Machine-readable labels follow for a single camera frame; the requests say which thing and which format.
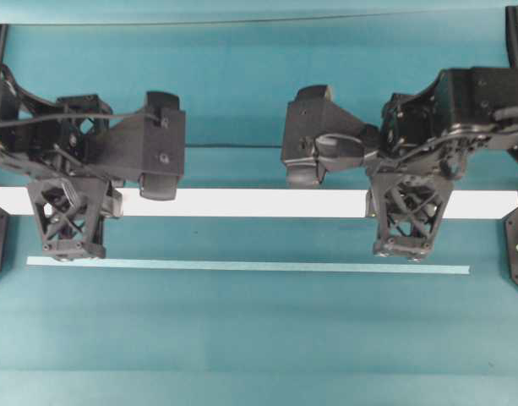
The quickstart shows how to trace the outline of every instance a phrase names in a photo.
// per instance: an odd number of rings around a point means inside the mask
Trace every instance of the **white bar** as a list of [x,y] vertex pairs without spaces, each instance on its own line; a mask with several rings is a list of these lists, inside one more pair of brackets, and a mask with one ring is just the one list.
[[[147,200],[138,189],[119,191],[125,216],[359,218],[366,205],[366,190],[178,189],[174,201]],[[444,218],[500,219],[517,206],[515,190],[455,190]],[[0,207],[33,215],[24,187],[0,187]]]

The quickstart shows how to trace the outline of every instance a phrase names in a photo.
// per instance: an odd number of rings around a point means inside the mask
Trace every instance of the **bolt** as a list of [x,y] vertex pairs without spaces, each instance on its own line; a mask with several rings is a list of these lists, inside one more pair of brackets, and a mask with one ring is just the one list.
[[168,157],[168,155],[165,152],[162,152],[161,154],[159,154],[159,161],[163,165],[166,165],[171,161],[171,159]]

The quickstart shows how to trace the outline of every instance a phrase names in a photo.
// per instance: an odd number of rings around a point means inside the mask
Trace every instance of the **black cable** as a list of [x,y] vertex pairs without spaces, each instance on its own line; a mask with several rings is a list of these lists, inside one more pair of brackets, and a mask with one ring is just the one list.
[[408,151],[405,155],[400,156],[399,158],[393,159],[393,162],[395,163],[401,163],[405,161],[406,159],[415,156],[416,154],[423,152],[424,150],[427,150],[428,148],[433,148],[434,146],[437,146],[439,144],[443,144],[444,142],[452,141],[452,140],[458,140],[458,139],[464,139],[464,138],[475,138],[479,135],[483,135],[484,137],[494,137],[498,135],[513,135],[518,134],[517,131],[510,131],[508,133],[494,133],[494,132],[484,132],[484,131],[477,131],[473,133],[460,133],[460,134],[450,134],[443,137],[436,138],[435,140],[431,140],[425,144],[420,145],[419,147],[415,148],[414,150]]
[[260,144],[231,144],[231,143],[213,143],[213,144],[186,144],[187,148],[271,148],[280,149],[281,145],[260,145]]
[[52,121],[52,120],[64,120],[64,119],[79,119],[79,118],[100,118],[113,120],[118,118],[131,118],[136,116],[142,116],[146,118],[151,118],[155,121],[158,121],[159,118],[153,114],[148,114],[145,112],[127,112],[123,114],[105,114],[103,112],[60,112],[57,114],[45,114],[42,116],[37,116],[33,118],[24,118],[20,120],[8,120],[8,121],[0,121],[0,129],[7,127],[18,127],[20,125],[27,124],[35,124],[42,123],[43,121]]

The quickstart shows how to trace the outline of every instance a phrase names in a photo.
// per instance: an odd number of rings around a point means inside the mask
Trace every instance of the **screw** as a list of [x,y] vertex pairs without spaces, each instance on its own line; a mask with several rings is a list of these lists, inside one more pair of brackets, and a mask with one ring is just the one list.
[[171,161],[171,159],[168,157],[168,155],[165,152],[162,152],[161,154],[159,154],[159,161],[163,165],[166,165]]
[[76,146],[78,144],[79,140],[76,138],[76,135],[75,134],[71,134],[69,136],[69,144],[71,146]]

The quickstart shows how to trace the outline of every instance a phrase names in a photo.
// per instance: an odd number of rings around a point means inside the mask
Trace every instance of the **teal background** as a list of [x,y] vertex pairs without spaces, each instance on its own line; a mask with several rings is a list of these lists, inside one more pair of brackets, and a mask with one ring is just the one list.
[[0,0],[0,24],[185,24],[472,10],[518,0]]
[[[508,65],[501,7],[441,4],[458,9],[16,25],[5,62],[36,94],[97,92],[117,112],[147,90],[177,93],[191,145],[182,187],[284,188],[276,146],[298,88],[330,84],[338,104],[379,123],[392,91],[419,91],[441,68]],[[215,144],[254,147],[204,146]],[[0,185],[25,181],[0,171]],[[357,170],[324,186],[367,185]],[[456,187],[518,189],[518,167],[483,152]],[[405,263],[371,255],[375,229],[370,219],[125,217],[106,222],[106,248],[111,258]],[[518,288],[504,244],[501,221],[445,221],[426,263],[470,265],[469,276],[42,267],[25,265],[41,255],[33,218],[13,217],[0,405],[517,406]]]

